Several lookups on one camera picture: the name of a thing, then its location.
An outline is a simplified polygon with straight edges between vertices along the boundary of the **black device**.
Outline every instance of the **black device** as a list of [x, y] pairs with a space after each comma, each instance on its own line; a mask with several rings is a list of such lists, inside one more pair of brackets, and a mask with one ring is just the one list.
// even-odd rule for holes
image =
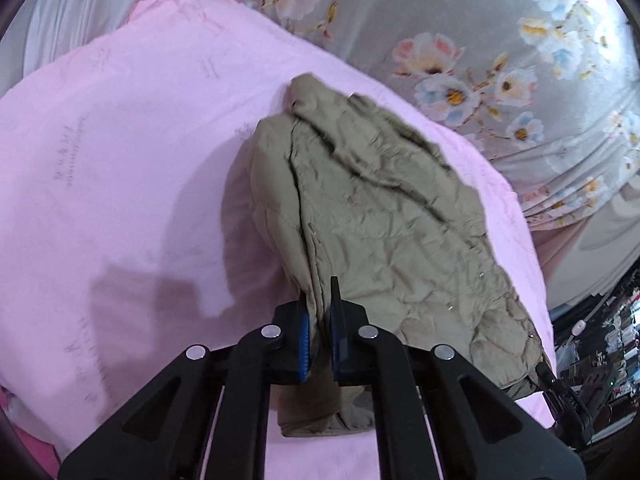
[[[447, 480], [586, 478], [573, 451], [453, 348], [404, 346], [342, 300], [336, 278], [330, 329], [335, 381], [371, 388], [383, 480], [437, 480], [438, 462]], [[306, 379], [308, 343], [301, 296], [234, 347], [191, 346], [63, 462], [59, 480], [195, 480], [203, 471], [261, 480], [270, 385]]]

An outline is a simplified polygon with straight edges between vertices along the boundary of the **gray fabric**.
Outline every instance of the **gray fabric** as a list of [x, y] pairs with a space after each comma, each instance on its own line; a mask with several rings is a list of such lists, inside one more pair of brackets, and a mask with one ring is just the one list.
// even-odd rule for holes
[[533, 239], [549, 308], [605, 294], [640, 257], [640, 176], [590, 218]]
[[640, 169], [640, 71], [615, 0], [241, 0], [467, 136], [532, 230]]
[[255, 224], [307, 294], [318, 355], [309, 383], [281, 397], [284, 433], [373, 424], [362, 390], [332, 382], [321, 343], [333, 275], [345, 299], [405, 344], [450, 344], [511, 397], [532, 393], [542, 342], [494, 259], [476, 190], [369, 98], [303, 75], [289, 103], [258, 124], [249, 150]]

